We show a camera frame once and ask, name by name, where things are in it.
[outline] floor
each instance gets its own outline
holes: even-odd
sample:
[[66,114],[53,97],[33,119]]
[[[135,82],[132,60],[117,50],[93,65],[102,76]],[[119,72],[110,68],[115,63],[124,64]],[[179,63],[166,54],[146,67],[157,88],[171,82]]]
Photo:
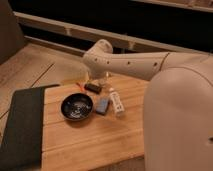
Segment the floor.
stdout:
[[82,58],[29,43],[0,65],[0,142],[15,90],[84,79]]

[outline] white bottle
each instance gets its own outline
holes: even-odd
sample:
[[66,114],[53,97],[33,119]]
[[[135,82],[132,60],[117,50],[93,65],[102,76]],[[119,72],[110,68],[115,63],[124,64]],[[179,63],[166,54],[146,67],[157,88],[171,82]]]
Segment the white bottle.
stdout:
[[116,116],[123,115],[124,106],[121,103],[120,96],[119,96],[118,92],[116,92],[114,90],[114,88],[110,88],[109,92],[110,92],[109,97],[110,97],[110,100],[113,103],[113,108],[114,108],[114,112],[115,112]]

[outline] dark green towel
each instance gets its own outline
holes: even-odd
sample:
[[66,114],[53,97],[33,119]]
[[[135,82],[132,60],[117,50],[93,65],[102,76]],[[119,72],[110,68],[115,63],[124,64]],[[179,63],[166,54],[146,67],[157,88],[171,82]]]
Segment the dark green towel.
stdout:
[[13,94],[0,148],[0,171],[41,163],[45,88],[18,90]]

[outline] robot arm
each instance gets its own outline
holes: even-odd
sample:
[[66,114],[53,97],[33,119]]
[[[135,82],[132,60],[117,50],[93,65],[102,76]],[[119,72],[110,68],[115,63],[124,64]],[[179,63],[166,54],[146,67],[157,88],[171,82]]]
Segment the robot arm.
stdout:
[[112,53],[112,45],[102,39],[84,54],[83,61],[89,67],[92,78],[101,78],[105,71],[112,71],[143,80],[151,80],[163,69],[206,57],[201,54],[175,52]]
[[83,60],[93,78],[113,71],[151,80],[143,103],[147,171],[213,170],[212,57],[175,52],[112,54],[110,43],[100,40]]

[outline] wooden table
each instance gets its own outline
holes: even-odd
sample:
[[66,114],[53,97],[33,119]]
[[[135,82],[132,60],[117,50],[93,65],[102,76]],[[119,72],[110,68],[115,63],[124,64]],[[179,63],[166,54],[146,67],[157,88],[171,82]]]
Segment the wooden table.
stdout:
[[125,107],[116,117],[112,104],[106,116],[96,113],[86,120],[70,122],[60,107],[68,95],[80,92],[77,85],[49,88],[45,92],[42,170],[92,170],[144,155],[142,106],[148,82],[114,75],[101,95],[88,92],[94,104],[108,94],[109,86],[120,94]]

